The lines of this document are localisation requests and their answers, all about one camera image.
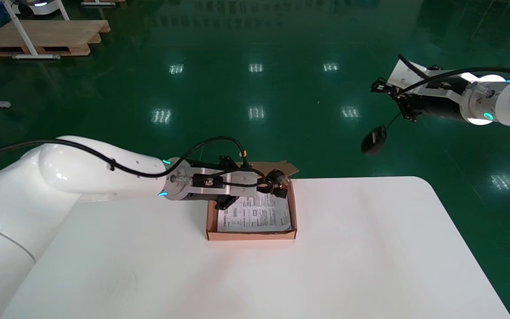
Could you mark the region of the black cloth-covered left gripper body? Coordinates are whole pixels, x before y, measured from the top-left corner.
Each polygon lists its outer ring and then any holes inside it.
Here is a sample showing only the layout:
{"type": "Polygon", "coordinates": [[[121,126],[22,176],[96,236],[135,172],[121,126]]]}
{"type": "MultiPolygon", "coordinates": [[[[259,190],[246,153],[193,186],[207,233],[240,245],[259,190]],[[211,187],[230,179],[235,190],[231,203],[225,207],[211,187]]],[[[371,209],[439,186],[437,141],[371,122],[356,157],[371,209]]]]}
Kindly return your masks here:
{"type": "Polygon", "coordinates": [[[223,188],[191,187],[182,189],[186,200],[225,201],[230,197],[254,197],[255,187],[224,186],[223,188]]]}

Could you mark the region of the black cloth-covered right gripper body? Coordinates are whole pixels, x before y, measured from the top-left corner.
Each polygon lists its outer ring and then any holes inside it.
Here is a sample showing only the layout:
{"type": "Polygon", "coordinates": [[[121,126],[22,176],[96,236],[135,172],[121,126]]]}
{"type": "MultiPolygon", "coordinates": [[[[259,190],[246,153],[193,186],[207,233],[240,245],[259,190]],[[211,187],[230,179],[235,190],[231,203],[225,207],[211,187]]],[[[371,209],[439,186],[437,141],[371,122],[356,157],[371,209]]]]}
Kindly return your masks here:
{"type": "Polygon", "coordinates": [[[400,109],[418,109],[418,117],[437,117],[448,121],[466,122],[459,104],[445,97],[404,94],[398,97],[400,109]]]}

